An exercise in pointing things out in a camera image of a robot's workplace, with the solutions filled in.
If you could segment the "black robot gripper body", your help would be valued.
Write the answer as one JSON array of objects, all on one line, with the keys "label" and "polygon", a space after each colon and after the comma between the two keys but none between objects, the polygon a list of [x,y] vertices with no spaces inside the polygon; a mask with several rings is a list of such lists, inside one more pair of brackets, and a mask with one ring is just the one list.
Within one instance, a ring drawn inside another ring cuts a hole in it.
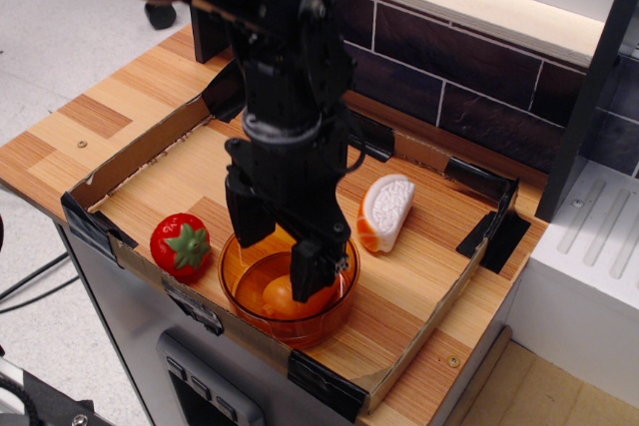
[{"label": "black robot gripper body", "polygon": [[250,187],[276,226],[297,243],[314,240],[340,256],[338,271],[348,268],[350,229],[336,201],[336,186],[346,173],[350,115],[328,115],[294,131],[245,114],[242,126],[249,138],[225,143],[232,158],[227,177]]}]

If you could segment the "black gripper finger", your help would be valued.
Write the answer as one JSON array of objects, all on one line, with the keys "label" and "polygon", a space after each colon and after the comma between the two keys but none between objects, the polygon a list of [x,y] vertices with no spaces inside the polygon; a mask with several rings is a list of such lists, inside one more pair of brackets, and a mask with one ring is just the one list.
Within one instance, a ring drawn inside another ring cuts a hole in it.
[{"label": "black gripper finger", "polygon": [[227,177],[225,188],[227,208],[241,247],[250,247],[275,231],[275,219],[250,187],[239,178]]},{"label": "black gripper finger", "polygon": [[332,286],[340,256],[318,242],[305,239],[292,249],[291,284],[293,300],[308,302],[325,287]]}]

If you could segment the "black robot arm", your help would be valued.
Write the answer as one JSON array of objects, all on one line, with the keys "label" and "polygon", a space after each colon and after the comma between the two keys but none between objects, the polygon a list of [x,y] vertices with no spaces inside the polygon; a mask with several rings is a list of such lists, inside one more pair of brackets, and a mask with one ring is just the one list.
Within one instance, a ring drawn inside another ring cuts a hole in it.
[{"label": "black robot arm", "polygon": [[244,80],[245,137],[226,142],[235,235],[247,247],[277,227],[290,234],[293,297],[305,302],[348,264],[336,188],[353,170],[347,151],[359,127],[343,100],[354,60],[333,0],[180,1],[222,20]]}]

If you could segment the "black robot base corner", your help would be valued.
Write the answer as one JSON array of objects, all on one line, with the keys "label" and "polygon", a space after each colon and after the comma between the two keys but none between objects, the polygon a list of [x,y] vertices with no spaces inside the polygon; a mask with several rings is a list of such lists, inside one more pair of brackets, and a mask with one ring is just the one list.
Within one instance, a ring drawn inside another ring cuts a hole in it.
[{"label": "black robot base corner", "polygon": [[110,425],[92,400],[74,400],[4,357],[1,349],[2,425]]}]

